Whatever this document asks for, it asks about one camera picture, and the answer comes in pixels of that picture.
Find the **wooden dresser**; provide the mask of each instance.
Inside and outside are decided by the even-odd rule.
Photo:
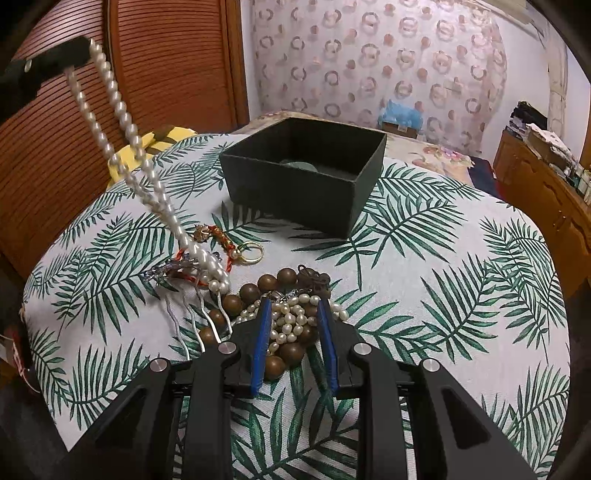
[[[503,132],[494,169],[504,199],[544,235],[565,299],[591,276],[591,207],[521,140]]]

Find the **wooden wardrobe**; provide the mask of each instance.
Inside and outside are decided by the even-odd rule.
[[[61,0],[15,58],[95,38],[141,134],[166,124],[230,132],[248,123],[240,18],[238,0]],[[77,75],[110,142],[123,147],[94,67]],[[109,181],[65,77],[0,126],[0,173],[0,251],[26,278]]]

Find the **brown wooden bead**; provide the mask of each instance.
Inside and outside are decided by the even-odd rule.
[[[211,312],[209,312],[209,317],[213,320],[213,323],[216,324],[218,331],[220,328],[226,327],[226,319],[224,318],[222,312],[219,309],[213,309]]]
[[[259,290],[263,293],[268,291],[277,290],[279,288],[279,284],[277,283],[277,279],[268,273],[261,275],[258,282],[256,283],[259,287]]]
[[[245,283],[238,294],[246,305],[252,305],[261,298],[261,291],[254,283]]]
[[[308,324],[304,325],[303,330],[297,338],[297,342],[301,344],[302,347],[307,348],[313,343],[316,343],[316,340],[318,340],[318,330],[316,327],[312,327]]]
[[[211,327],[204,327],[199,330],[199,336],[204,345],[217,345],[216,336]]]
[[[285,371],[285,362],[276,355],[268,355],[265,360],[265,380],[277,380]]]
[[[285,364],[291,368],[301,363],[306,351],[299,343],[285,343],[279,347],[278,354]]]
[[[232,318],[240,315],[240,312],[244,309],[244,304],[238,295],[226,295],[222,300],[222,306]]]
[[[292,287],[296,284],[297,273],[293,268],[282,268],[277,272],[277,280],[283,287]]]
[[[316,318],[316,316],[318,315],[318,307],[315,307],[311,303],[306,303],[304,305],[304,311],[305,311],[305,315],[307,317],[314,317],[314,318]]]

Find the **black box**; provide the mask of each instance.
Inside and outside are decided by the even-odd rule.
[[[288,118],[231,146],[220,162],[234,203],[347,238],[378,181],[385,148],[378,131]]]

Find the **pearl necklace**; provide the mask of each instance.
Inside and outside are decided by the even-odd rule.
[[[109,165],[117,169],[119,175],[124,178],[125,183],[137,195],[139,201],[147,205],[160,218],[162,223],[169,228],[178,241],[179,248],[189,253],[189,257],[198,263],[203,273],[207,271],[207,278],[210,279],[207,286],[212,294],[217,294],[219,301],[221,295],[225,295],[230,291],[228,273],[210,252],[201,248],[185,231],[176,215],[170,197],[166,194],[158,173],[154,170],[154,163],[146,157],[146,152],[142,146],[142,139],[138,135],[138,127],[132,122],[131,115],[127,111],[127,106],[121,99],[121,93],[118,90],[115,75],[111,70],[111,64],[106,61],[102,47],[99,43],[91,39],[89,50],[90,56],[106,86],[109,103],[115,110],[115,117],[119,120],[120,127],[125,131],[125,138],[132,148],[135,159],[140,163],[141,170],[152,184],[154,194],[143,188],[135,178],[135,175],[129,171],[127,165],[121,161],[119,154],[102,131],[100,123],[96,121],[95,114],[90,110],[90,105],[86,101],[86,96],[82,92],[80,83],[76,80],[74,68],[70,67],[66,69],[65,74],[70,91],[78,104],[82,116],[88,122],[90,131],[101,149],[103,156],[109,162]]]

